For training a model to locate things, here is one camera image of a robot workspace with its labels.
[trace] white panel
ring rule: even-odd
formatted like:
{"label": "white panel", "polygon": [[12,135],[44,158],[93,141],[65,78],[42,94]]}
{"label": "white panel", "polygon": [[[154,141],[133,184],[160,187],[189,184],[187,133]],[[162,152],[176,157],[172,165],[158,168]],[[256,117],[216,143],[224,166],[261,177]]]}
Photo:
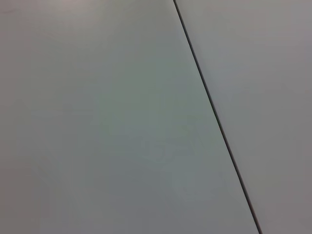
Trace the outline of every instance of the white panel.
{"label": "white panel", "polygon": [[263,233],[312,233],[312,2],[177,3]]}
{"label": "white panel", "polygon": [[172,1],[0,9],[0,233],[257,233]]}

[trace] flat surface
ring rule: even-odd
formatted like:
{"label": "flat surface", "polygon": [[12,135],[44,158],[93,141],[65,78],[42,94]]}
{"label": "flat surface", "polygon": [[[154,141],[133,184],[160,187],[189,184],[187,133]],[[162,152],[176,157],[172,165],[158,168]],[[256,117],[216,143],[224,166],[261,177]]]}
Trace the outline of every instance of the flat surface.
{"label": "flat surface", "polygon": [[263,233],[312,233],[312,2],[177,3]]}
{"label": "flat surface", "polygon": [[1,4],[0,233],[257,233],[173,2]]}

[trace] panel seam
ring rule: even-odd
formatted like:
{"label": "panel seam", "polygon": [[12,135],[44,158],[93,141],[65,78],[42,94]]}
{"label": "panel seam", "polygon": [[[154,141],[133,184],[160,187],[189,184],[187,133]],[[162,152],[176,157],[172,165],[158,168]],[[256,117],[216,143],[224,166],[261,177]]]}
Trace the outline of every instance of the panel seam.
{"label": "panel seam", "polygon": [[249,197],[249,195],[248,195],[248,193],[247,193],[246,186],[245,186],[244,181],[243,181],[243,179],[242,179],[241,173],[240,173],[240,171],[239,171],[239,169],[238,169],[238,166],[237,166],[237,163],[236,163],[236,161],[235,161],[235,159],[234,159],[234,157],[233,157],[233,153],[232,153],[232,151],[231,151],[229,142],[228,142],[228,140],[227,140],[227,138],[226,138],[226,136],[225,136],[223,127],[222,127],[221,122],[220,122],[220,118],[219,118],[219,116],[218,116],[218,114],[217,114],[217,112],[216,112],[215,105],[214,105],[213,100],[212,100],[212,98],[211,98],[211,95],[210,95],[210,93],[209,93],[209,90],[208,90],[206,81],[205,81],[205,79],[204,79],[203,73],[202,73],[202,71],[201,71],[201,69],[200,69],[200,66],[199,66],[197,57],[196,57],[196,55],[195,55],[195,52],[194,52],[194,49],[193,49],[193,46],[192,46],[192,43],[191,43],[191,40],[190,40],[190,37],[189,37],[189,35],[188,35],[188,33],[187,33],[187,30],[186,30],[186,27],[185,27],[185,24],[184,24],[184,21],[183,21],[181,12],[180,12],[180,10],[179,10],[179,6],[177,5],[176,0],[173,0],[173,2],[174,2],[174,4],[175,4],[175,8],[176,8],[177,14],[178,14],[178,16],[179,16],[180,22],[181,22],[181,24],[182,24],[184,34],[185,34],[185,36],[186,36],[186,39],[187,39],[188,44],[189,44],[189,47],[190,47],[190,49],[191,49],[193,58],[194,58],[194,60],[195,60],[195,64],[196,64],[196,66],[197,66],[197,69],[198,69],[200,78],[201,78],[201,80],[202,80],[202,82],[203,82],[203,85],[204,85],[204,87],[205,87],[205,90],[206,90],[206,93],[207,93],[209,102],[210,102],[211,107],[212,107],[212,110],[213,110],[213,112],[214,112],[214,116],[215,116],[215,118],[216,118],[216,121],[217,121],[217,123],[218,123],[219,129],[220,129],[221,134],[222,134],[222,137],[223,137],[223,140],[224,140],[224,142],[225,142],[226,148],[228,149],[230,158],[231,158],[232,163],[233,163],[233,165],[234,165],[234,168],[235,168],[235,171],[236,171],[236,174],[237,174],[237,177],[238,177],[240,186],[242,187],[242,190],[243,190],[243,193],[244,193],[244,195],[245,195],[246,201],[247,201],[247,203],[248,203],[250,212],[251,212],[251,214],[252,214],[252,216],[253,216],[254,223],[255,223],[255,225],[256,225],[256,228],[257,228],[259,234],[263,234],[263,232],[262,232],[262,230],[261,230],[261,228],[260,228],[260,224],[259,224],[259,221],[258,221],[258,219],[257,219],[257,216],[255,215],[253,205],[252,205],[252,203],[251,203],[251,201],[250,201],[250,197]]}

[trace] white wall panel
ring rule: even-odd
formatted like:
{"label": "white wall panel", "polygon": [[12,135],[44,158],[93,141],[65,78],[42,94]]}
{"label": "white wall panel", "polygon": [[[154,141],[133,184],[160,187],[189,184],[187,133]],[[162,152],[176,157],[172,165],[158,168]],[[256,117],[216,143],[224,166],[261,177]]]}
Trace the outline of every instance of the white wall panel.
{"label": "white wall panel", "polygon": [[265,234],[312,232],[312,2],[177,0]]}
{"label": "white wall panel", "polygon": [[1,1],[0,72],[0,233],[257,233],[172,1]]}

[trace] gray surface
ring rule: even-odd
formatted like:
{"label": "gray surface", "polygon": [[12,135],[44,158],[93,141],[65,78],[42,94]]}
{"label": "gray surface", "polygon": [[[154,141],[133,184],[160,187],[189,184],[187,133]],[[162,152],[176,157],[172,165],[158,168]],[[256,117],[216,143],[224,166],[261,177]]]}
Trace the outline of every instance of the gray surface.
{"label": "gray surface", "polygon": [[2,8],[0,233],[257,233],[173,2]]}
{"label": "gray surface", "polygon": [[312,233],[312,2],[177,3],[263,233]]}

